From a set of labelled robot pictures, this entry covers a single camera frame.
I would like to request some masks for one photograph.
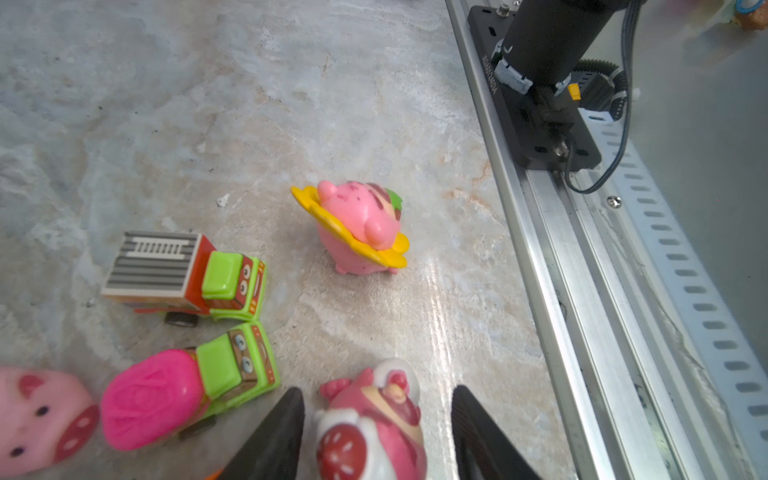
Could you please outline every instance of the pink toy with yellow flower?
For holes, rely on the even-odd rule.
[[[369,275],[408,265],[408,237],[400,233],[402,200],[377,184],[322,181],[291,192],[317,220],[317,232],[342,275]]]

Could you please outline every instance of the pink bear figurine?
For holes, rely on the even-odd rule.
[[[347,182],[334,185],[324,180],[317,186],[320,206],[338,218],[359,241],[375,250],[387,250],[395,243],[400,231],[400,205],[393,205],[390,192],[376,184]],[[396,268],[387,268],[355,253],[349,245],[334,237],[324,227],[317,226],[320,241],[336,262],[336,271],[342,275],[368,275]]]
[[[0,477],[72,456],[93,435],[98,416],[96,403],[72,375],[0,367]]]
[[[419,381],[407,362],[385,360],[320,393],[330,401],[315,414],[323,480],[424,480]]]

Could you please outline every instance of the truck wheel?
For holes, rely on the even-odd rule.
[[[186,427],[184,430],[179,432],[179,440],[182,442],[190,437],[194,437],[198,433],[205,432],[209,428],[216,425],[216,416],[211,415],[210,417],[206,417],[199,422],[193,423],[192,425]]]
[[[165,323],[167,325],[192,327],[197,326],[199,319],[200,317],[193,313],[168,312],[165,314]]]

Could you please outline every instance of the toy truck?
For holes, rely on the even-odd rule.
[[[255,322],[266,265],[217,251],[202,234],[126,232],[104,288],[137,313],[167,312],[165,323],[196,326],[200,315]]]
[[[104,437],[118,450],[175,432],[184,439],[278,386],[261,323],[242,323],[197,348],[166,350],[116,376],[101,397]]]

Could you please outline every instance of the gray marble surface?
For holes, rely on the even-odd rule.
[[[289,192],[322,179],[403,197],[407,269],[334,272]],[[442,0],[3,0],[0,218],[1,363],[98,396],[220,335],[98,296],[124,230],[202,232],[270,266],[262,321],[309,413],[300,478],[316,477],[318,386],[389,356],[420,377],[430,478],[455,475],[458,383],[544,478],[574,478]],[[29,478],[204,478],[285,386],[187,442],[120,453],[99,431]]]

